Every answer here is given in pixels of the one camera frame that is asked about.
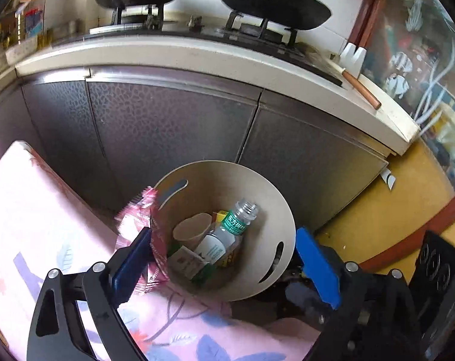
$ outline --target screw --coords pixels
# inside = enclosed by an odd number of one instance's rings
[[[346,270],[347,271],[350,271],[350,272],[354,273],[354,272],[358,271],[358,269],[359,269],[359,267],[358,267],[358,265],[356,263],[354,263],[354,262],[347,262],[346,263]]]
[[[49,278],[55,278],[59,275],[59,271],[58,269],[52,269],[51,271],[49,271]]]
[[[398,269],[394,269],[392,272],[391,272],[391,275],[396,278],[396,279],[400,279],[403,277],[403,273],[398,270]]]
[[[106,264],[104,262],[97,262],[92,266],[92,271],[94,273],[100,273],[106,268]]]

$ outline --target bin handle slot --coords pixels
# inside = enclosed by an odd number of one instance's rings
[[[278,262],[281,260],[281,257],[282,257],[282,254],[283,254],[283,249],[284,249],[284,243],[283,242],[279,242],[276,246],[276,252],[274,254],[274,258],[273,258],[273,261],[271,263],[271,266],[269,266],[269,269],[267,271],[267,273],[264,275],[264,277],[262,277],[258,283],[262,283],[264,281],[266,281],[266,279],[269,278],[269,276],[273,273],[273,271],[276,269],[276,266],[278,264]]]
[[[162,209],[164,204],[171,198],[174,194],[176,194],[178,191],[181,191],[182,189],[185,189],[186,186],[188,185],[188,180],[187,179],[180,179],[177,183],[174,183],[171,187],[169,187],[166,191],[163,193],[159,193],[158,196],[158,204],[159,204],[159,209]]]

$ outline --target cabinet door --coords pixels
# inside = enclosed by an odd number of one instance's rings
[[[45,156],[41,140],[32,125],[19,86],[3,90],[0,95],[0,159],[17,140],[27,142],[41,156]]]
[[[126,198],[189,162],[235,162],[243,145],[256,101],[171,84],[88,83],[101,141]]]
[[[276,98],[275,105],[266,104],[273,103],[269,97]],[[263,92],[240,158],[240,164],[279,189],[296,225],[310,230],[333,218],[387,164],[362,143],[342,137],[341,121],[330,117],[304,103]]]
[[[120,210],[122,199],[102,153],[86,82],[27,83],[23,91],[53,170],[89,204]]]

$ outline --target gas stove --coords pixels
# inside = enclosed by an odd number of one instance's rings
[[[176,21],[163,20],[163,15],[161,17],[153,15],[149,10],[147,15],[125,16],[122,18],[121,24],[93,28],[89,34],[63,40],[57,44],[123,35],[169,35],[204,39],[276,57],[341,86],[341,80],[333,76],[327,66],[310,59],[296,47],[296,29],[287,29],[290,32],[289,41],[284,43],[282,33],[267,28],[267,19],[264,19],[260,26],[242,23],[238,29],[233,28],[234,20],[238,16],[243,15],[239,12],[231,12],[223,28],[212,28],[202,24],[201,16],[191,16],[191,20],[186,25]]]

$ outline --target pink plastic wrapper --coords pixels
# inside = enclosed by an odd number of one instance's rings
[[[139,278],[134,294],[147,293],[157,285],[169,281],[167,275],[167,247],[164,233],[156,223],[157,190],[147,187],[141,193],[140,199],[131,201],[115,217],[119,221],[119,236],[115,249],[131,245],[136,236],[144,227],[151,228],[151,248],[154,262],[147,264],[146,270]]]

